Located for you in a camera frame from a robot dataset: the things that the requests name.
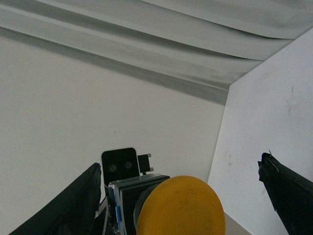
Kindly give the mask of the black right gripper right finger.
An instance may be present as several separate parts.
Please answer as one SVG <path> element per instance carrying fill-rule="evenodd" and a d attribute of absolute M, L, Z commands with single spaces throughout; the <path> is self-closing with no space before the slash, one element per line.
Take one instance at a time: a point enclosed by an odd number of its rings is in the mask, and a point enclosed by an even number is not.
<path fill-rule="evenodd" d="M 274 210 L 290 235 L 313 233 L 313 183 L 263 153 L 259 181 L 263 182 Z"/>

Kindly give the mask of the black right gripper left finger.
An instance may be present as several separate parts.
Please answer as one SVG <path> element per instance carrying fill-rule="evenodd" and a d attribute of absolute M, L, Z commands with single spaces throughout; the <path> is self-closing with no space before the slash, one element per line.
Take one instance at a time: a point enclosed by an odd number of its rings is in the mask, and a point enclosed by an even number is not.
<path fill-rule="evenodd" d="M 12 235 L 89 235 L 101 198 L 101 166 L 92 164 Z"/>

